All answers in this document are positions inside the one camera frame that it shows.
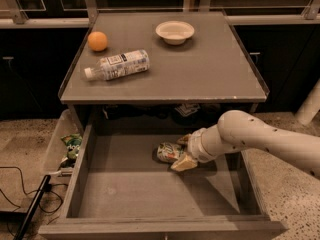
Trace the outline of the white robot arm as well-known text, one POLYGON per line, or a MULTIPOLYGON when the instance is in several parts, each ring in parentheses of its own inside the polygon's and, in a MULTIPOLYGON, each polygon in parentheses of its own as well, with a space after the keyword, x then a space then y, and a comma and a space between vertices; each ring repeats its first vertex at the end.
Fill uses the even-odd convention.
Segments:
POLYGON ((175 171, 195 168, 224 154, 259 149, 316 178, 320 177, 320 138, 279 129, 241 110, 223 113, 218 122, 179 139, 186 150, 173 163, 175 171))

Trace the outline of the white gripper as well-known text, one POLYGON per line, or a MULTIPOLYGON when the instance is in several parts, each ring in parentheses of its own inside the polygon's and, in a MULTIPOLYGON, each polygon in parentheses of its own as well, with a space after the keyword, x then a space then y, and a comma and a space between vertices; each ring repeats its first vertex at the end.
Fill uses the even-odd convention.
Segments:
POLYGON ((216 137, 216 127, 201 128, 192 134, 186 134, 180 137, 176 143, 179 145, 187 145, 189 153, 172 155, 171 160, 173 164, 171 165, 171 169, 182 172, 196 168, 198 162, 207 163, 215 160, 217 157, 214 151, 216 137))

